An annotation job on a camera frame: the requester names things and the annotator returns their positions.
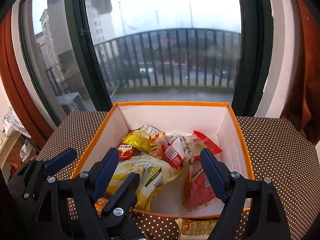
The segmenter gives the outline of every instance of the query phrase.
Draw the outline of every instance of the curtain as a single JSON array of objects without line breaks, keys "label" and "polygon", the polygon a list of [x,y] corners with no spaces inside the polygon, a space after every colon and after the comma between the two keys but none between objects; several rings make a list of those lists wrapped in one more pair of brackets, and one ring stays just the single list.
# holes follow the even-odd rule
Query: curtain
[{"label": "curtain", "polygon": [[53,129],[33,103],[15,58],[11,34],[11,10],[0,24],[0,75],[10,103],[35,143],[42,148]]},{"label": "curtain", "polygon": [[298,67],[282,112],[297,130],[316,145],[320,141],[320,26],[302,0],[297,0],[301,22]]}]

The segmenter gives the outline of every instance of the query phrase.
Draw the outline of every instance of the cardboard box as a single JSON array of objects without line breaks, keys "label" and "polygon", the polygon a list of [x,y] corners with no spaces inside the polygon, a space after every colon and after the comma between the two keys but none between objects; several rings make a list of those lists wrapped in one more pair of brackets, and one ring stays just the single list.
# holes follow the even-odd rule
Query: cardboard box
[{"label": "cardboard box", "polygon": [[[238,171],[243,177],[254,179],[249,153],[238,121],[229,103],[212,102],[126,102],[116,103],[102,122],[96,135],[84,151],[72,174],[88,171],[100,161],[110,147],[117,148],[129,130],[150,124],[166,134],[192,134],[197,130],[205,134],[221,149],[215,155],[230,171]],[[192,212],[182,208],[181,194],[184,174],[167,183],[151,202],[154,215],[181,218],[218,217],[224,204],[215,199],[211,205]],[[244,208],[250,207],[247,200]]]}]

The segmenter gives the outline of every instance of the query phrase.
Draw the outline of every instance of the polka dot tablecloth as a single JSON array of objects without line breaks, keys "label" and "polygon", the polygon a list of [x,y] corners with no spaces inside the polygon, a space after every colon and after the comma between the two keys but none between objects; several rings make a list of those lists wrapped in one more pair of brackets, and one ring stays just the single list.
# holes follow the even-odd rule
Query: polka dot tablecloth
[{"label": "polka dot tablecloth", "polygon": [[[72,112],[50,137],[38,159],[52,158],[69,147],[77,159],[56,174],[59,180],[71,174],[100,127],[106,112]],[[284,206],[292,239],[301,239],[320,211],[320,166],[315,147],[289,120],[238,117],[256,180],[270,177]],[[76,219],[75,205],[69,199]],[[235,239],[241,239],[248,212],[242,214]],[[176,240],[179,229],[173,218],[132,213],[132,220],[149,239]]]}]

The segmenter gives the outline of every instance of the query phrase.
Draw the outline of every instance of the blue gripper pad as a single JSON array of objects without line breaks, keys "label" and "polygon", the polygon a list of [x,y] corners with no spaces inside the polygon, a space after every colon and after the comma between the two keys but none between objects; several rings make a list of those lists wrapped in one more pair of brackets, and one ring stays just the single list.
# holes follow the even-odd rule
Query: blue gripper pad
[{"label": "blue gripper pad", "polygon": [[45,162],[44,173],[47,176],[53,176],[65,166],[72,163],[77,158],[77,151],[73,148],[69,148],[53,159]]},{"label": "blue gripper pad", "polygon": [[[227,188],[227,182],[225,179],[225,168],[228,170],[226,165],[222,162],[217,161],[217,159],[214,157],[214,155],[211,153],[211,151],[208,148],[205,148],[200,153],[200,163],[202,165],[202,168],[204,170],[204,173],[206,174],[210,185],[214,191],[214,194],[217,198],[221,199],[224,203],[228,199],[228,195],[226,192]],[[223,169],[223,172],[225,173],[220,174],[220,171],[218,170],[218,167]]]},{"label": "blue gripper pad", "polygon": [[102,198],[119,163],[119,151],[110,148],[100,162],[95,163],[89,171],[90,183],[93,184],[91,198],[96,202]]}]

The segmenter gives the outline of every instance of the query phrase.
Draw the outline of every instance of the balcony railing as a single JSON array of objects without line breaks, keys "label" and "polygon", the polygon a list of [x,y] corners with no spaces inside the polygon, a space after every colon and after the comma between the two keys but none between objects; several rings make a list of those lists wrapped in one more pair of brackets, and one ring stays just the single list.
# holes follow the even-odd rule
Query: balcony railing
[{"label": "balcony railing", "polygon": [[234,88],[241,34],[176,28],[114,38],[94,46],[108,89],[117,86]]}]

